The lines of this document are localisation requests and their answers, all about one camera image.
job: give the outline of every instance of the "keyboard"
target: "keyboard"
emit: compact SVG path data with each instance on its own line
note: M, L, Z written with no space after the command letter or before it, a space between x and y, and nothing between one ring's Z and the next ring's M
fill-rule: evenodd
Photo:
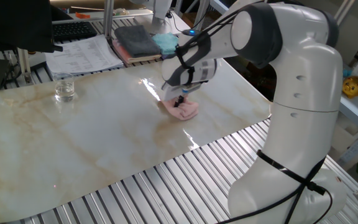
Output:
M53 39L70 40L78 38L89 38L96 36L96 30L90 22L70 22L65 24L53 24Z

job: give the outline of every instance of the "monitor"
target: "monitor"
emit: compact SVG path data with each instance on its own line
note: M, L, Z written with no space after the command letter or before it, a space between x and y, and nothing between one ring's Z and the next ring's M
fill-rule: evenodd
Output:
M63 49L53 44L49 0L0 0L0 46L28 51Z

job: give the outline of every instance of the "paper document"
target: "paper document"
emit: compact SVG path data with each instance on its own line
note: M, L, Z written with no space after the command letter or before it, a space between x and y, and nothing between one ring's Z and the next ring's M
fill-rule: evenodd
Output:
M79 74L122 66L103 35L59 46L63 52L46 53L47 65L53 73Z

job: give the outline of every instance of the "gray cloth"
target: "gray cloth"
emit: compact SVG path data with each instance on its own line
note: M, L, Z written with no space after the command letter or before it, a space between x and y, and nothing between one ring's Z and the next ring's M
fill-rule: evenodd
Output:
M160 54L160 48L152 40L144 26L119 27L114 33L131 57L137 58Z

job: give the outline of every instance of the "robotic arm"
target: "robotic arm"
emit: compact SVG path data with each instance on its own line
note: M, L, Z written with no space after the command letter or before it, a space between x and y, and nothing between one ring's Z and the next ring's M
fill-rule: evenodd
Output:
M238 0L204 31L183 32L177 56L162 64L164 100L189 94L213 78L216 58L240 55L259 68L271 64L277 73L262 150L273 162L259 154L233 183L232 217L263 210L291 195L300 181L289 172L301 179L310 176L329 151L341 97L342 58L333 49L339 33L336 21L303 6L253 2ZM314 223L343 208L346 193L333 172L321 169L312 181L328 194L302 189L299 196L238 223Z

